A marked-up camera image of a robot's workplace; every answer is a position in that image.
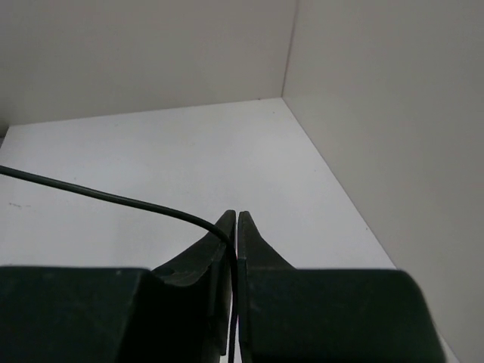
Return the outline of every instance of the white surface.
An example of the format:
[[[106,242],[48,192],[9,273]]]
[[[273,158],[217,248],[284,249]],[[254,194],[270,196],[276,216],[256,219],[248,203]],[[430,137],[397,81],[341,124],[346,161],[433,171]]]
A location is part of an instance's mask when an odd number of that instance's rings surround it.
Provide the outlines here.
[[[296,0],[4,0],[0,121],[280,97]]]
[[[281,99],[13,126],[0,164],[215,221],[249,210],[296,267],[392,268]],[[153,268],[204,231],[0,177],[0,264]]]
[[[303,1],[284,99],[444,337],[484,360],[484,2]]]

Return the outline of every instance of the dark object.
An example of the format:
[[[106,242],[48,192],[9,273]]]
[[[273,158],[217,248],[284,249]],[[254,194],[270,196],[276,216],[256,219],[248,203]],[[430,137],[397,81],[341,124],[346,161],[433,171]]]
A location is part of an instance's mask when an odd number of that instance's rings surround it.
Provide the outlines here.
[[[234,243],[234,211],[216,226]],[[0,361],[219,361],[227,345],[227,254],[207,234],[153,271],[0,268]]]
[[[403,271],[297,270],[237,227],[244,362],[445,361],[418,286]]]

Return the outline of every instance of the cable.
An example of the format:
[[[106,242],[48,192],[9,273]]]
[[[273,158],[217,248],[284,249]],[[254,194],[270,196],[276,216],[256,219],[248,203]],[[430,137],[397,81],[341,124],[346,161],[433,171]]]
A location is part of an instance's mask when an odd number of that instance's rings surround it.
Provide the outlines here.
[[[109,203],[120,204],[122,206],[130,206],[131,208],[147,210],[148,212],[163,214],[164,216],[172,217],[175,219],[181,219],[182,221],[206,229],[208,232],[213,233],[216,237],[220,238],[220,240],[222,240],[222,242],[224,242],[227,247],[228,262],[230,264],[231,271],[232,312],[229,328],[230,333],[228,341],[228,363],[234,362],[235,328],[237,325],[237,255],[235,253],[235,248],[230,241],[230,238],[224,233],[222,229],[204,219],[182,212],[180,210],[168,208],[167,206],[159,206],[157,204],[143,202],[141,200],[104,193],[103,191],[96,191],[95,189],[86,188],[81,185],[71,184],[52,178],[46,178],[45,176],[31,174],[29,172],[23,172],[17,169],[8,168],[7,166],[0,166],[0,175],[6,175],[12,178],[24,180],[26,182],[32,182],[51,188],[61,189],[62,191],[69,191],[71,193],[81,194],[86,197],[103,200]]]

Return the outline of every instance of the gray wall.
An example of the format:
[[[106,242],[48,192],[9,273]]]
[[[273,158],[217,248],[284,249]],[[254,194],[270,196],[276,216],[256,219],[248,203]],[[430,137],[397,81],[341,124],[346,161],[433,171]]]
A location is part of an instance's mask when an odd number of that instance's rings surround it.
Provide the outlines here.
[[[300,2],[284,100],[458,358],[484,359],[484,2]]]
[[[296,0],[3,0],[0,122],[280,97]]]

